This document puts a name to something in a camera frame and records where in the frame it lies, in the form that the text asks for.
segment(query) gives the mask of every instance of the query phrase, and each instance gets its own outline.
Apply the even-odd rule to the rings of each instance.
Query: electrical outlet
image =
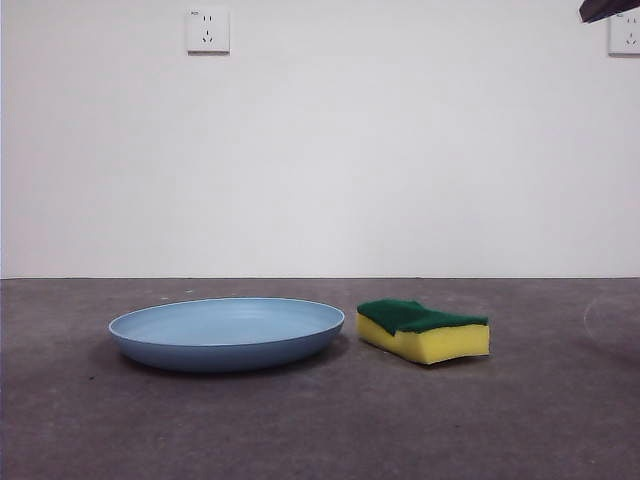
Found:
[[[640,55],[640,8],[609,17],[609,55]]]
[[[187,51],[229,53],[229,9],[192,8],[187,12]]]

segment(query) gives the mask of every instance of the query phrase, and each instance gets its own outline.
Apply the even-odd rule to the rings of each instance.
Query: plate rim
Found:
[[[158,308],[165,308],[165,307],[169,307],[169,306],[173,306],[173,305],[183,305],[185,303],[200,303],[200,302],[210,302],[210,301],[224,301],[224,300],[286,300],[288,302],[300,302],[300,303],[310,303],[313,305],[321,305],[323,307],[329,307],[333,310],[335,310],[336,312],[338,312],[339,315],[339,320],[331,325],[328,328],[325,328],[323,330],[319,330],[317,332],[311,333],[309,335],[298,335],[296,337],[289,337],[289,338],[283,338],[280,340],[269,340],[266,342],[245,342],[245,343],[202,343],[202,344],[195,344],[195,343],[167,343],[167,342],[149,342],[149,341],[145,341],[145,340],[139,340],[136,338],[132,338],[132,337],[128,337],[126,335],[123,335],[121,333],[118,333],[116,330],[114,330],[114,325],[121,319],[125,318],[125,317],[129,317],[132,316],[134,314],[140,313],[140,312],[145,312],[147,310],[155,310]],[[219,298],[201,298],[198,300],[185,300],[182,302],[172,302],[172,303],[165,303],[162,305],[153,305],[151,307],[145,307],[145,308],[141,308],[138,310],[133,310],[131,312],[127,312],[123,315],[120,315],[116,318],[114,318],[113,320],[111,320],[109,322],[108,325],[108,330],[109,333],[111,333],[111,335],[113,335],[115,338],[117,339],[121,339],[121,340],[127,340],[129,342],[135,342],[135,343],[142,343],[142,344],[146,344],[146,345],[155,345],[155,346],[159,346],[159,347],[180,347],[180,348],[203,348],[203,347],[243,347],[243,346],[255,346],[255,345],[268,345],[270,343],[280,343],[280,342],[289,342],[291,340],[298,340],[301,338],[310,338],[316,335],[321,335],[327,332],[330,332],[331,330],[341,327],[344,324],[344,319],[345,319],[345,314],[342,310],[340,310],[337,307],[334,307],[333,305],[329,305],[326,303],[321,303],[321,302],[314,302],[312,300],[304,300],[301,298],[287,298],[287,297],[219,297]]]

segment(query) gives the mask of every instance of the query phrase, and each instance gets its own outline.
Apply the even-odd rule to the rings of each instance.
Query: sponge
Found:
[[[383,299],[358,305],[363,340],[417,363],[489,354],[489,319],[429,310],[418,302]]]

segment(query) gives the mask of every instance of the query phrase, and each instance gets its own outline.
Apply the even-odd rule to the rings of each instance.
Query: dark object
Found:
[[[259,372],[118,354],[109,319],[189,288],[481,308],[494,355],[418,367],[358,341],[353,315]],[[639,339],[640,278],[3,280],[2,479],[638,480]]]
[[[487,317],[457,315],[424,308],[416,301],[385,298],[358,305],[358,313],[368,317],[391,335],[401,332],[426,332],[442,327],[486,325]]]
[[[636,7],[640,7],[640,0],[585,0],[580,16],[583,22],[593,23]]]

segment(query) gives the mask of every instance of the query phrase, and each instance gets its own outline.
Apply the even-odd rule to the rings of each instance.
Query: plate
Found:
[[[185,372],[273,367],[319,352],[344,313],[292,298],[214,298],[127,313],[109,332],[127,357]]]

